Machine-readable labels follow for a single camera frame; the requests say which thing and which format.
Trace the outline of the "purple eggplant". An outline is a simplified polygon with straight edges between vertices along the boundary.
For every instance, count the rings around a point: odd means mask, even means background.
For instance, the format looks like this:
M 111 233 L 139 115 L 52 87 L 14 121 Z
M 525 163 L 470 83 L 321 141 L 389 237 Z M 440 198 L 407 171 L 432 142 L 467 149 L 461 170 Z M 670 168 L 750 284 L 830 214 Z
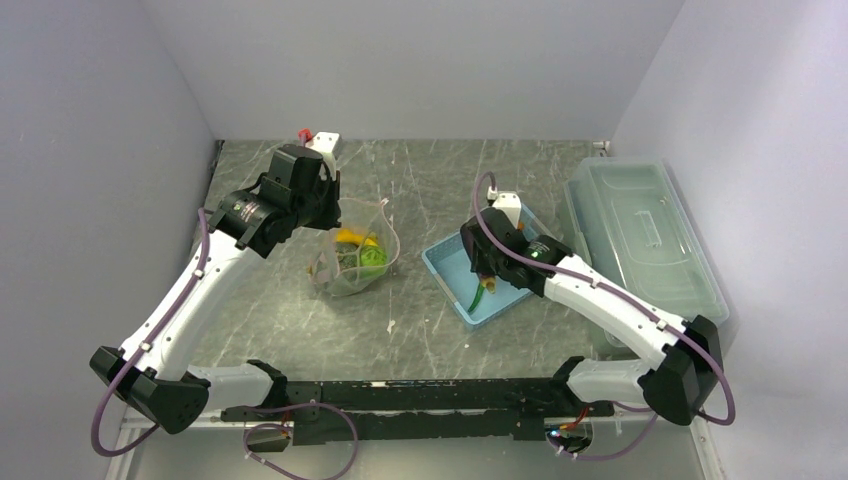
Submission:
M 496 292 L 496 281 L 497 278 L 495 276 L 480 276 L 479 277 L 481 287 L 490 294 L 494 294 Z

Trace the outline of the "yellow banana bunch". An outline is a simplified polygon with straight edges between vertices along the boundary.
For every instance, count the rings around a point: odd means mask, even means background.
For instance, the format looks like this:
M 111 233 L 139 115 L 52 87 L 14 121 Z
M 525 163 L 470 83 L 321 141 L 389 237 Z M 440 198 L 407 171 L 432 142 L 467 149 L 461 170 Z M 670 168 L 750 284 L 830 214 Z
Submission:
M 372 246 L 379 247 L 379 243 L 376 239 L 375 235 L 362 235 L 353 232 L 350 229 L 339 229 L 335 236 L 335 241 L 337 243 L 347 243 L 356 246 Z

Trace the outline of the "green netted melon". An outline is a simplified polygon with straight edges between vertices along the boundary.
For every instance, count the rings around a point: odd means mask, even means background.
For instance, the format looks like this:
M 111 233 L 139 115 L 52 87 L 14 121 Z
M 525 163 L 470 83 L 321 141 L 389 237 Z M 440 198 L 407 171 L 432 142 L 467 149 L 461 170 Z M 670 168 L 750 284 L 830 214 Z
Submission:
M 334 248 L 340 271 L 351 270 L 361 266 L 361 246 L 336 242 Z

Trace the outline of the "clear zip top bag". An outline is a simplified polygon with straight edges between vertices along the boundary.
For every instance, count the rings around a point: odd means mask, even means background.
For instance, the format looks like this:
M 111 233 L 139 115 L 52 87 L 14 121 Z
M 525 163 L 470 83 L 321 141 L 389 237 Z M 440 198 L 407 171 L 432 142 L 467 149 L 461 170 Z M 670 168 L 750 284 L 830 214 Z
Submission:
M 308 265 L 316 290 L 330 296 L 357 294 L 383 277 L 400 253 L 400 241 L 386 213 L 387 198 L 339 200 L 340 225 L 319 235 L 319 250 Z

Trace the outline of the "green lime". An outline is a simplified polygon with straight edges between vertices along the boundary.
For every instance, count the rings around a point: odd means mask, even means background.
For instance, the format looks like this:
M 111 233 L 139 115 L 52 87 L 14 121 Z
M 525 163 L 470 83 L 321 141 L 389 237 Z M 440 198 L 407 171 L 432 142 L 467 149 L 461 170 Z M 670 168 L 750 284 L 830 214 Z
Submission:
M 377 278 L 385 274 L 388 266 L 386 251 L 377 245 L 364 245 L 359 253 L 359 275 L 361 278 Z

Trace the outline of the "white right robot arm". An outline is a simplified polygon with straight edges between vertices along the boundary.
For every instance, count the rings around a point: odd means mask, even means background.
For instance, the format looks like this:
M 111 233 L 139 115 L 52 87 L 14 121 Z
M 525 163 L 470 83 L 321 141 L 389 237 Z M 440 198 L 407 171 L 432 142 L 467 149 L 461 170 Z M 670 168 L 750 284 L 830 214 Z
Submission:
M 562 304 L 636 354 L 634 360 L 567 360 L 550 391 L 557 411 L 574 415 L 604 401 L 641 404 L 682 426 L 696 417 L 723 426 L 735 421 L 736 404 L 712 321 L 703 316 L 687 320 L 639 299 L 557 239 L 527 238 L 493 207 L 464 223 L 460 237 L 472 272 Z

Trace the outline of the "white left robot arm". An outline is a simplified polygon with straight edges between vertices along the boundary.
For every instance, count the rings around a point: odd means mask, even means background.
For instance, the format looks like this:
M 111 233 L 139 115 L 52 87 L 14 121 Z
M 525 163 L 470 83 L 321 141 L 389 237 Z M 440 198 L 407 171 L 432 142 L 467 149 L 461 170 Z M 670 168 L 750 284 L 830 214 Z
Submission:
M 245 406 L 264 420 L 285 411 L 287 379 L 270 365 L 190 361 L 224 301 L 277 245 L 299 228 L 339 226 L 340 142 L 320 132 L 303 145 L 282 145 L 252 186 L 200 217 L 200 246 L 154 313 L 120 346 L 101 347 L 90 360 L 113 395 L 169 434 L 207 411 Z

